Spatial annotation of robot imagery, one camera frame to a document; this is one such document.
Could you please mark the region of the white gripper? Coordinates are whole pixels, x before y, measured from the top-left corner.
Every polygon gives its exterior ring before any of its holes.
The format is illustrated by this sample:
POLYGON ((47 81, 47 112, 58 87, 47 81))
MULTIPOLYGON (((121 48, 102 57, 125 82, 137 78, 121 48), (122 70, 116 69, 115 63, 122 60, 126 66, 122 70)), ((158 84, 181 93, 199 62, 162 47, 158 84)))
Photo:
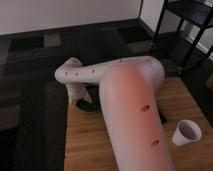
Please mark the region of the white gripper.
POLYGON ((85 86, 82 83, 70 83, 66 85, 66 88, 68 90, 68 96, 69 96, 69 106, 75 106, 76 101, 73 99, 81 99, 85 100, 86 102, 92 104, 92 98, 87 93, 87 90, 85 86))

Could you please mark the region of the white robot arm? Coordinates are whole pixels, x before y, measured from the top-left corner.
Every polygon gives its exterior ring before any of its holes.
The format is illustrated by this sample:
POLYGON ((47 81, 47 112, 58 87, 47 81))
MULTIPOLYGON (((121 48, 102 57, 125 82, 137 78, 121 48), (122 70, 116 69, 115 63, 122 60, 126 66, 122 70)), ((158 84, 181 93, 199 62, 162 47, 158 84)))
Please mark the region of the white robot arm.
POLYGON ((55 71, 71 101, 99 86, 104 121, 119 171, 175 171, 156 105, 165 79, 159 60, 151 56, 120 58, 84 66, 76 58, 55 71))

